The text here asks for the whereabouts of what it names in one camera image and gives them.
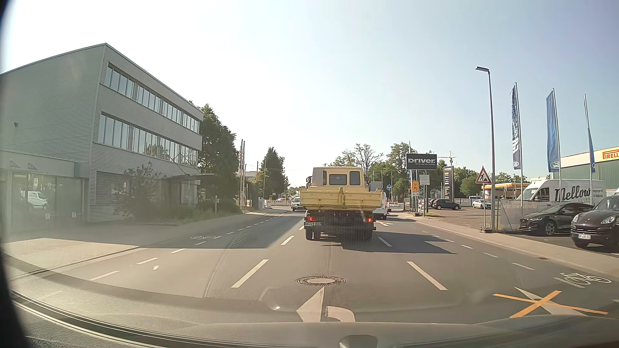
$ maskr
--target white van lettering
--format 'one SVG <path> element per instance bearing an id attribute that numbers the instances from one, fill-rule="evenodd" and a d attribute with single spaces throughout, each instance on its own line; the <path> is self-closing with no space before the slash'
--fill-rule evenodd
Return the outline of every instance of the white van lettering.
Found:
<path id="1" fill-rule="evenodd" d="M 572 199 L 578 199 L 582 197 L 588 197 L 591 195 L 591 189 L 580 189 L 580 185 L 572 186 L 570 192 L 565 192 L 566 188 L 561 188 L 561 200 L 559 200 L 559 189 L 555 189 L 555 201 L 563 202 L 570 201 Z"/>

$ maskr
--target parked car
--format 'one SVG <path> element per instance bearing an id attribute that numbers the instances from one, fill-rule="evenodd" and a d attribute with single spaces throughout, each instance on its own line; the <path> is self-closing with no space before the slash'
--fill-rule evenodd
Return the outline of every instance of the parked car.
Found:
<path id="1" fill-rule="evenodd" d="M 490 202 L 485 199 L 476 199 L 473 201 L 473 209 L 490 209 Z"/>
<path id="2" fill-rule="evenodd" d="M 575 215 L 570 223 L 570 237 L 578 248 L 589 243 L 601 244 L 619 252 L 619 195 L 609 196 L 590 211 Z"/>
<path id="3" fill-rule="evenodd" d="M 550 206 L 540 212 L 527 214 L 520 219 L 520 231 L 554 235 L 557 232 L 567 232 L 570 229 L 572 219 L 583 212 L 588 212 L 593 206 L 585 203 L 564 202 L 556 206 Z"/>
<path id="4" fill-rule="evenodd" d="M 460 209 L 462 209 L 462 207 L 460 206 L 460 204 L 450 200 L 450 199 L 437 199 L 434 201 L 434 203 L 432 204 L 432 207 L 434 209 L 437 210 L 441 210 L 443 208 L 445 209 L 452 209 L 455 211 L 458 211 Z"/>

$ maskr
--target fence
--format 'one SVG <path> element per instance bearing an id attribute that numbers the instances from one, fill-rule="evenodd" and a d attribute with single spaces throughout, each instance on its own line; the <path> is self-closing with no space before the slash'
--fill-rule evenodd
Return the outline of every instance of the fence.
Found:
<path id="1" fill-rule="evenodd" d="M 527 214 L 540 212 L 559 202 L 522 202 L 519 199 L 499 199 L 499 229 L 504 232 L 517 231 L 520 228 L 520 218 Z"/>

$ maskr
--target bicycle symbol road marking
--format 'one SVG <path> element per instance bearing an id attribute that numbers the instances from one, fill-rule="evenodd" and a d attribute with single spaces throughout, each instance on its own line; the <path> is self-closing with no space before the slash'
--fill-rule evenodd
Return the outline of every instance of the bicycle symbol road marking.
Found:
<path id="1" fill-rule="evenodd" d="M 584 274 L 580 274 L 580 273 L 571 273 L 571 274 L 567 274 L 567 273 L 561 273 L 561 275 L 564 277 L 563 279 L 573 283 L 573 284 L 577 284 L 577 285 L 591 285 L 592 282 L 600 282 L 600 283 L 611 283 L 612 281 L 606 279 L 606 278 L 602 278 L 602 277 L 597 277 L 597 276 L 585 276 Z"/>

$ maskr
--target pirelli sign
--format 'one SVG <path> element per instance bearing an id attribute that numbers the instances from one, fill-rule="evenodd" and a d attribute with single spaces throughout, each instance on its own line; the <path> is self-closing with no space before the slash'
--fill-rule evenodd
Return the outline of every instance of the pirelli sign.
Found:
<path id="1" fill-rule="evenodd" d="M 602 150 L 600 161 L 619 160 L 619 147 Z"/>

